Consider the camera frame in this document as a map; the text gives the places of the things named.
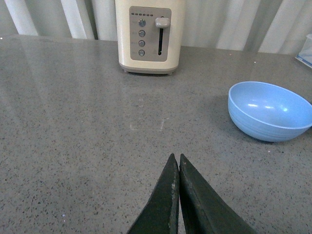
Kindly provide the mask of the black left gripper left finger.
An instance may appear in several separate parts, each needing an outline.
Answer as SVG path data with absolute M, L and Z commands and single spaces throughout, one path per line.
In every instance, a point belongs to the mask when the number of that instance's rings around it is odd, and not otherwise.
M 170 154 L 153 192 L 127 233 L 176 234 L 179 216 L 179 169 Z

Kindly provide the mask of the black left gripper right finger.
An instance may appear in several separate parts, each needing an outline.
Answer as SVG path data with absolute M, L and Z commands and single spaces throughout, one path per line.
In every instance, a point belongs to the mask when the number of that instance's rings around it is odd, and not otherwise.
M 250 227 L 180 155 L 180 202 L 187 234 L 254 234 Z

